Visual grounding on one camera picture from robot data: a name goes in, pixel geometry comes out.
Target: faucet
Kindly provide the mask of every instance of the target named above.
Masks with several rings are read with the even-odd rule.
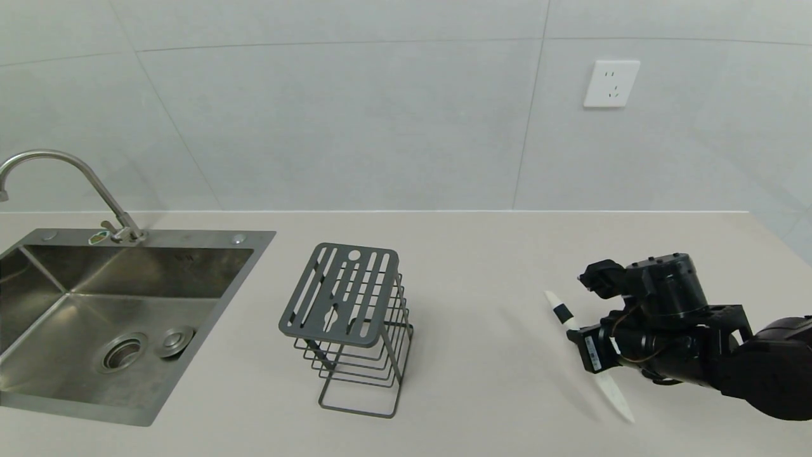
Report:
[[[121,205],[119,205],[118,202],[115,201],[113,195],[102,184],[102,181],[99,180],[99,177],[96,176],[96,173],[93,172],[90,166],[78,157],[60,150],[27,150],[10,157],[5,163],[3,163],[3,165],[0,165],[0,202],[5,202],[8,200],[8,192],[6,192],[6,178],[11,170],[13,170],[17,165],[20,165],[22,162],[28,162],[29,160],[34,159],[57,159],[62,160],[63,162],[68,162],[70,165],[79,168],[79,171],[84,174],[84,177],[88,178],[90,184],[93,185],[93,188],[99,193],[101,199],[104,200],[104,203],[107,203],[107,206],[110,207],[115,214],[115,218],[119,220],[119,223],[122,225],[122,228],[116,228],[113,226],[113,224],[106,220],[101,223],[103,228],[112,233],[110,236],[111,240],[117,243],[120,243],[125,239],[129,242],[140,242],[146,238],[146,233],[138,228],[138,225],[136,225],[136,222],[132,220],[132,217],[121,207]]]

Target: faucet handle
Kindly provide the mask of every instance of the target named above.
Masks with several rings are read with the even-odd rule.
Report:
[[[109,220],[103,220],[101,222],[101,227],[110,233],[116,233],[119,231]]]

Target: knife holder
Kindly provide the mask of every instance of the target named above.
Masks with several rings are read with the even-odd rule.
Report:
[[[414,327],[393,250],[322,243],[288,302],[279,329],[324,379],[325,409],[391,418]]]

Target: black band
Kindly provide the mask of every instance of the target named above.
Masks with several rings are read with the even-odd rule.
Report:
[[[572,313],[569,312],[569,308],[567,308],[567,305],[563,303],[553,308],[553,312],[555,313],[555,316],[559,318],[561,324],[572,319]]]

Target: drain strainer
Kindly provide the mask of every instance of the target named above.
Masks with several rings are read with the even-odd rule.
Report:
[[[195,329],[188,325],[173,327],[164,332],[163,336],[158,339],[159,343],[155,349],[155,354],[162,359],[177,355],[180,351],[186,349],[194,336]]]
[[[143,333],[129,333],[107,343],[96,356],[96,369],[102,373],[124,370],[133,364],[146,347]]]

